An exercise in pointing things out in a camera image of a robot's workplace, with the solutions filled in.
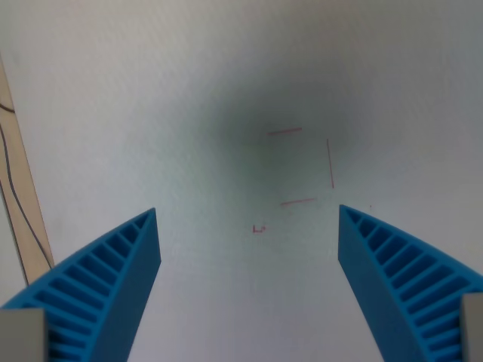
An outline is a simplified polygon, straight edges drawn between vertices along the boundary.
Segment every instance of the white surface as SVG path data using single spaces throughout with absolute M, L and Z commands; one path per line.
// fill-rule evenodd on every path
M 7 209 L 0 195 L 0 307 L 25 287 Z
M 130 360 L 380 360 L 337 262 L 341 203 L 483 272 L 481 14 L 479 0 L 4 0 L 56 261 L 157 208 L 163 263 Z M 265 136 L 286 127 L 304 130 Z

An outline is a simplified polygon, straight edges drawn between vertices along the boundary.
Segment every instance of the wooden strip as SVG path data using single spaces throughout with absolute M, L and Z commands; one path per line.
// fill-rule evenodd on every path
M 0 59 L 0 103 L 8 108 L 14 108 L 7 78 Z M 54 265 L 51 247 L 48 243 L 47 232 L 45 231 L 44 220 L 38 204 L 37 194 L 30 174 L 22 136 L 17 123 L 17 116 L 0 109 L 0 124 L 5 134 L 10 161 L 11 177 L 17 197 L 22 205 L 23 211 L 28 218 L 32 229 L 37 235 L 40 244 L 51 265 Z M 12 229 L 17 240 L 20 258 L 25 269 L 26 279 L 30 283 L 42 276 L 50 269 L 37 241 L 34 238 L 12 192 L 7 172 L 4 145 L 0 138 L 0 181 L 2 182 L 5 195 L 5 204 L 11 219 Z

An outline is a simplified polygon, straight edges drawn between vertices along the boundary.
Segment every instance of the red mark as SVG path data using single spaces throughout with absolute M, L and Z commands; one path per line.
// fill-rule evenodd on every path
M 290 130 L 277 130 L 276 132 L 268 132 L 267 135 L 268 136 L 275 136 L 277 134 L 298 132 L 299 130 L 302 130 L 302 127 L 291 128 Z
M 303 202 L 310 202 L 310 201 L 315 201 L 315 200 L 317 200 L 317 199 L 316 198 L 304 198 L 303 200 L 282 202 L 280 204 L 280 206 L 287 206 L 287 205 L 292 205 L 292 204 L 302 204 Z
M 265 231 L 265 226 L 262 226 L 262 228 L 261 228 L 260 230 L 257 230 L 257 229 L 255 228 L 255 225 L 254 225 L 254 228 L 253 228 L 253 233 L 254 233 L 254 234 L 256 234 L 256 233 L 261 234 L 261 233 L 262 233 L 262 232 L 264 232 L 264 231 Z
M 331 182 L 332 189 L 334 188 L 334 175 L 332 174 L 332 160 L 331 160 L 331 148 L 329 147 L 329 139 L 327 138 L 327 153 L 329 154 L 329 167 L 331 168 Z

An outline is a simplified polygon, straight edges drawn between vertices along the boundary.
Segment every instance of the blue plastic part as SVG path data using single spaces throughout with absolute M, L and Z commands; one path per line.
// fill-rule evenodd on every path
M 2 308 L 43 308 L 50 361 L 126 361 L 161 255 L 155 209 L 71 255 Z
M 483 291 L 481 275 L 343 205 L 339 262 L 385 362 L 462 360 L 460 301 Z

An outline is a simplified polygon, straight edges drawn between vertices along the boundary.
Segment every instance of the red marker line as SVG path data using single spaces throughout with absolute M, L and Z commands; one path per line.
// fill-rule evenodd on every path
M 303 202 L 310 202 L 310 201 L 315 201 L 315 200 L 317 200 L 317 199 L 316 198 L 304 198 L 303 200 L 282 202 L 280 204 L 280 206 L 287 206 L 287 205 L 292 205 L 292 204 L 301 204 Z
M 299 130 L 302 130 L 302 127 L 299 127 L 299 128 L 291 128 L 290 130 L 277 130 L 275 132 L 268 132 L 267 135 L 268 136 L 275 136 L 277 134 L 298 132 Z
M 332 160 L 331 160 L 331 148 L 329 147 L 329 139 L 327 138 L 327 153 L 329 154 L 329 167 L 331 168 L 331 182 L 332 189 L 334 188 L 334 175 L 332 174 Z

